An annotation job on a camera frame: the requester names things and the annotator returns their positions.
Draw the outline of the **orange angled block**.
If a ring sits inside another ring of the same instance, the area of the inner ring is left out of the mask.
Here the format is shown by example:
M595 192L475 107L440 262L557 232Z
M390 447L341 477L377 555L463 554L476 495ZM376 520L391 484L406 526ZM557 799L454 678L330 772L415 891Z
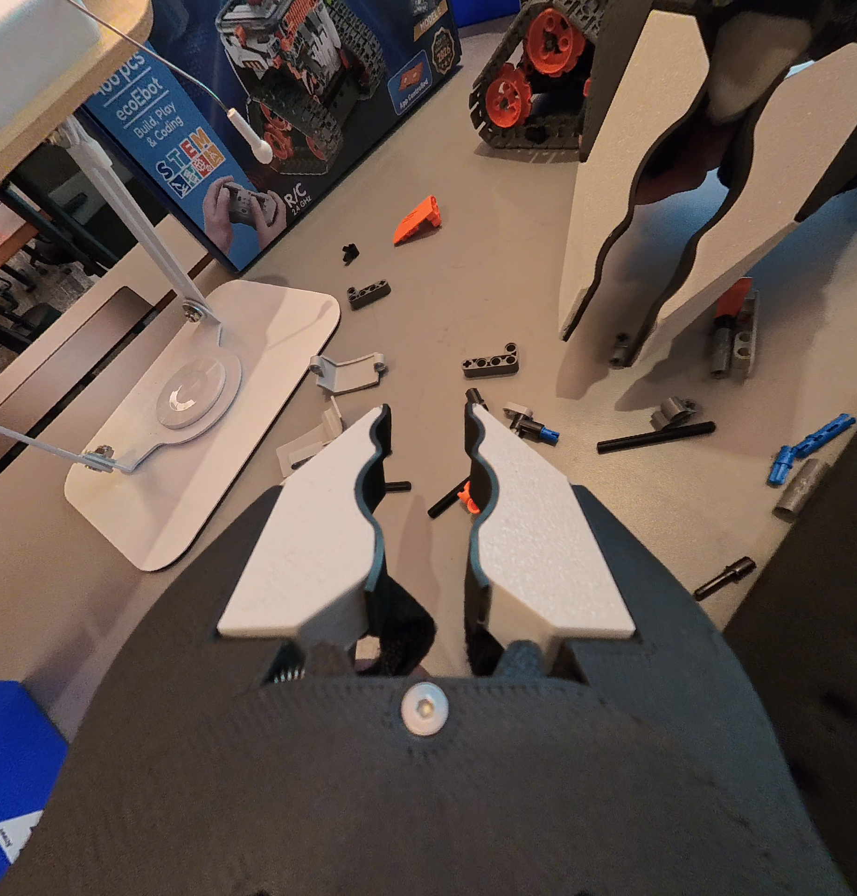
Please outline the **orange angled block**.
M392 243L402 245L419 234L440 228L443 221L439 209L435 196L427 196L400 220L394 230Z

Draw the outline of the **blue toy robot box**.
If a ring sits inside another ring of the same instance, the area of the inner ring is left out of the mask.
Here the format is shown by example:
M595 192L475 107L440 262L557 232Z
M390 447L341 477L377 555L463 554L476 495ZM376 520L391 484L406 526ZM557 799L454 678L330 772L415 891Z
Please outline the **blue toy robot box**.
M152 2L85 122L229 268L249 267L460 60L453 2Z

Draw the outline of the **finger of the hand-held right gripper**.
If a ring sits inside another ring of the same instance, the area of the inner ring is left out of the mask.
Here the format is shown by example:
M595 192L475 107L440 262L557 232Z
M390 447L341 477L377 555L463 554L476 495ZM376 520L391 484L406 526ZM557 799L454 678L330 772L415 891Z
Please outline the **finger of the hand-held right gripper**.
M607 7L591 68L558 330L567 341L598 290L606 256L630 226L640 175L698 105L710 57L692 7Z
M673 340L857 177L857 42L788 76L752 112L724 204L687 244L624 365Z

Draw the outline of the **long dark grey angled beam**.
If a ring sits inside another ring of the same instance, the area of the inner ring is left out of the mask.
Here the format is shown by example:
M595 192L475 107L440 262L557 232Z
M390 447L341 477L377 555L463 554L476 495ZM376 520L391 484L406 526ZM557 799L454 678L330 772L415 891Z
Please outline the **long dark grey angled beam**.
M508 342L500 353L464 359L461 372L467 379L500 377L518 373L520 366L518 345Z

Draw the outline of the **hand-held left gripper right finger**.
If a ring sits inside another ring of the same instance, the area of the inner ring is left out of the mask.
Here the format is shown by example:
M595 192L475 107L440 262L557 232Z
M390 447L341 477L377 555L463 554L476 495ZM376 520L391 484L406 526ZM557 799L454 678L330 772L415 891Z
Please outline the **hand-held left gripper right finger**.
M569 478L468 402L469 532L464 583L468 662L493 672L516 642L539 648L546 669L569 639L627 641L636 626Z

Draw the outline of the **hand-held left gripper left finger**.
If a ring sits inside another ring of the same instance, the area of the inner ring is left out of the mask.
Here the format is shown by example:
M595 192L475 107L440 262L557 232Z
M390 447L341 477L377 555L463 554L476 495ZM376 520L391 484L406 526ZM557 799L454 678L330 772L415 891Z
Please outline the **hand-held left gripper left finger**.
M374 509L384 496L390 407L369 410L280 488L218 621L222 637L288 639L302 651L348 650L367 633L384 543Z

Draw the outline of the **light grey curved panel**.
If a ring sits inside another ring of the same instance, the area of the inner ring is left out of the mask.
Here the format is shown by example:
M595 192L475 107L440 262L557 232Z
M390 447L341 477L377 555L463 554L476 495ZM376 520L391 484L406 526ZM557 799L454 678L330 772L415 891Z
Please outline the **light grey curved panel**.
M309 371L315 375L317 385L332 396L377 387L386 370L385 355L378 352L345 362L336 362L326 356L312 356L309 364Z

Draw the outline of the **grey orange brick assembly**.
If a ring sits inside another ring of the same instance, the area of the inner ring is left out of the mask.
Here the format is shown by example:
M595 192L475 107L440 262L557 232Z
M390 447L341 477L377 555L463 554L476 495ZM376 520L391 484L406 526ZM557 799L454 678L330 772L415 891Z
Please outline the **grey orange brick assembly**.
M743 277L715 304L710 341L710 376L747 379L756 360L759 293Z

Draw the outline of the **light grey box piece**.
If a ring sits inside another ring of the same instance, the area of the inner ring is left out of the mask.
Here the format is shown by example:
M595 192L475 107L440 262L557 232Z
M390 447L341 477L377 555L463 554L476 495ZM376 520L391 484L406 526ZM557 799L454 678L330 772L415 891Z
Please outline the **light grey box piece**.
M276 455L280 467L280 483L288 479L297 469L301 468L324 447L332 443L344 431L345 424L340 409L334 396L330 397L330 404L322 412L320 424L300 437L282 444Z

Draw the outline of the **blue plastic bin white tag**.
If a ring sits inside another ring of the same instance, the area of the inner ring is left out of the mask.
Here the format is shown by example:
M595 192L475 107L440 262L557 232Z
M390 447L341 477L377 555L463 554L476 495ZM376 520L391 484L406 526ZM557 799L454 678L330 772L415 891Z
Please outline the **blue plastic bin white tag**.
M16 681L0 681L0 879L42 817L67 744Z

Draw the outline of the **white book stand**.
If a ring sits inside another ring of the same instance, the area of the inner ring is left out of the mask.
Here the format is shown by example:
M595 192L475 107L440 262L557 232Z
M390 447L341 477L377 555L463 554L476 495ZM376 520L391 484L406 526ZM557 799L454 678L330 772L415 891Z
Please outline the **white book stand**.
M74 116L126 53L85 6L0 2L0 180L51 134L182 300L187 322L76 454L64 496L133 566L154 572L194 541L341 319L321 293L233 280L204 297Z

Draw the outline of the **long black axle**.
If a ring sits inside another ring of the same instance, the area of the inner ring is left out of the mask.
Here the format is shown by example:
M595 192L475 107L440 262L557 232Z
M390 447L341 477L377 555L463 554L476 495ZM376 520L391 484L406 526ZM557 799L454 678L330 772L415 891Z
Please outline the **long black axle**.
M596 450L600 455L614 454L655 444L675 442L713 434L716 430L717 424L715 422L703 421L700 423L686 424L678 427L667 427L657 431L631 434L603 440L597 443Z

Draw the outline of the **tracked toy robot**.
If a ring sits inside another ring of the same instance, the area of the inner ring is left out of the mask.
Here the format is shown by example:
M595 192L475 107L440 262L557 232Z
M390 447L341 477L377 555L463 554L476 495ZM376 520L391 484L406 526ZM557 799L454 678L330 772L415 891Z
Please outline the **tracked toy robot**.
M503 151L577 151L606 1L529 1L472 86L470 119Z

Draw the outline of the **grey tube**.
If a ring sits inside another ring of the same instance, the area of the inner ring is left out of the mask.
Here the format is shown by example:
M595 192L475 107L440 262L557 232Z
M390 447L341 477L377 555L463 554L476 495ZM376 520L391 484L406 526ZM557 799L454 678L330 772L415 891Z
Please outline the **grey tube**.
M783 521L795 521L830 471L830 464L809 457L787 485L772 513Z

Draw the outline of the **long blue pin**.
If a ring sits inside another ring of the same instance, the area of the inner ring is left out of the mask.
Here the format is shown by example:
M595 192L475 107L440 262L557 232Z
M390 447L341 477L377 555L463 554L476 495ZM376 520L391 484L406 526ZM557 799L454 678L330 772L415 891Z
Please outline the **long blue pin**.
M821 449L825 444L831 442L839 435L848 431L857 419L847 413L841 413L833 420L830 420L822 427L819 427L813 433L806 435L797 445L794 446L794 456L802 459L807 458L814 452Z

